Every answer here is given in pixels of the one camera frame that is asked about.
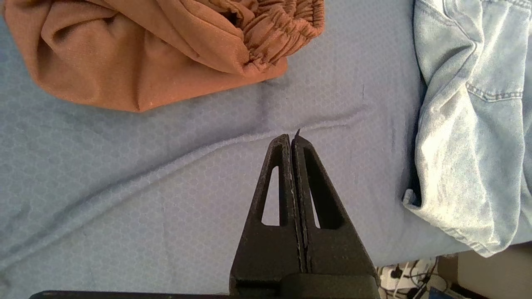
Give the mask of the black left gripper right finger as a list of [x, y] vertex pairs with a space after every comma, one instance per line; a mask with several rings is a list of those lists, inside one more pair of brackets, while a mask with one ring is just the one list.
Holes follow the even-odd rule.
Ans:
[[300, 272], [293, 297], [378, 297], [377, 274], [356, 229], [308, 140], [292, 141]]

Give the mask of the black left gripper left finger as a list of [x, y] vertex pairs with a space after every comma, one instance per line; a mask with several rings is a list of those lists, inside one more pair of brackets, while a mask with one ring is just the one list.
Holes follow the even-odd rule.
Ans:
[[[279, 225], [262, 222], [273, 169], [278, 170]], [[293, 174], [291, 140], [282, 134], [268, 145], [229, 279], [234, 297], [279, 297], [281, 280], [303, 272], [302, 235]]]

